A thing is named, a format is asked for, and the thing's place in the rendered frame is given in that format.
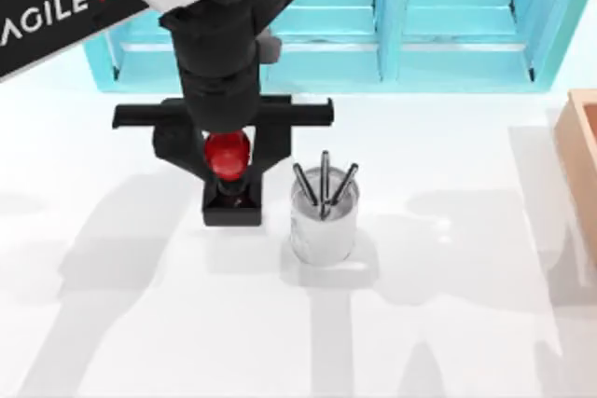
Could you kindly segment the red stamp with black base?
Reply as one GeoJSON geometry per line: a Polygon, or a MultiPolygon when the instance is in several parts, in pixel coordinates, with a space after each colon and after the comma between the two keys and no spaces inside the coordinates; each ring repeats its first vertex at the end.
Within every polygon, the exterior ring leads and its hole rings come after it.
{"type": "Polygon", "coordinates": [[[207,226],[260,226],[262,176],[249,164],[251,144],[242,130],[210,133],[204,155],[214,177],[205,182],[202,214],[207,226]]]}

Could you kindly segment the black pen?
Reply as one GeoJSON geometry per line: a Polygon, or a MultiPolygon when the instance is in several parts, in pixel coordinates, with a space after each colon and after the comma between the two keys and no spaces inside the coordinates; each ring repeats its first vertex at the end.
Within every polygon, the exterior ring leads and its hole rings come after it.
{"type": "Polygon", "coordinates": [[[329,197],[329,168],[330,155],[324,150],[321,155],[320,163],[320,219],[324,221],[328,216],[328,197],[329,197]]]}
{"type": "Polygon", "coordinates": [[[293,164],[293,172],[297,178],[297,182],[300,187],[300,190],[306,197],[308,203],[313,207],[317,207],[319,204],[319,199],[315,195],[314,190],[312,189],[312,185],[310,184],[310,182],[305,174],[305,171],[302,169],[302,167],[299,163],[293,164]]]}
{"type": "Polygon", "coordinates": [[[329,207],[335,207],[340,204],[342,199],[346,196],[346,194],[350,188],[350,185],[354,181],[354,178],[355,178],[358,170],[359,170],[359,165],[357,163],[353,163],[349,167],[348,171],[346,172],[346,174],[340,181],[340,184],[338,185],[337,189],[335,190],[335,192],[333,193],[331,198],[328,200],[327,205],[329,207]]]}

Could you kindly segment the pale grey rounded box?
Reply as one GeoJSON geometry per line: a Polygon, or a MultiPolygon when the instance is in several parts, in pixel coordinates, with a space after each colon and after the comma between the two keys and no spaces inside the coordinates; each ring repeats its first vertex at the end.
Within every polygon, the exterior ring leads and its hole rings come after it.
{"type": "Polygon", "coordinates": [[[260,64],[275,64],[282,52],[282,41],[272,34],[260,34],[257,37],[258,59],[260,64]]]}

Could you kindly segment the light blue rack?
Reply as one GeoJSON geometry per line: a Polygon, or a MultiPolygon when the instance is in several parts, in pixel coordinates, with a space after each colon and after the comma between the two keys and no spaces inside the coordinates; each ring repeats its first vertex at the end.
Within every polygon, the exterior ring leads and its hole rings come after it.
{"type": "Polygon", "coordinates": [[[295,0],[275,93],[549,89],[588,0],[295,0]]]}

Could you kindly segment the white marbled pen cup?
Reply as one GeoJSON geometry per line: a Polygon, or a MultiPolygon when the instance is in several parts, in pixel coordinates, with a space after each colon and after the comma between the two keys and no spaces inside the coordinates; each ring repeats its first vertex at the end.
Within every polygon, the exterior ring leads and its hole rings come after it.
{"type": "Polygon", "coordinates": [[[348,257],[354,248],[360,191],[355,183],[322,221],[295,181],[291,189],[290,242],[298,258],[325,267],[348,257]]]}

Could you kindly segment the shallow salmon-coloured box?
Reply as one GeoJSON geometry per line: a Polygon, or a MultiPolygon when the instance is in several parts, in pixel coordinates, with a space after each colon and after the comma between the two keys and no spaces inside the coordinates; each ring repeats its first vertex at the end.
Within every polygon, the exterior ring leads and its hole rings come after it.
{"type": "Polygon", "coordinates": [[[554,125],[588,258],[597,269],[597,89],[571,89],[554,125]]]}

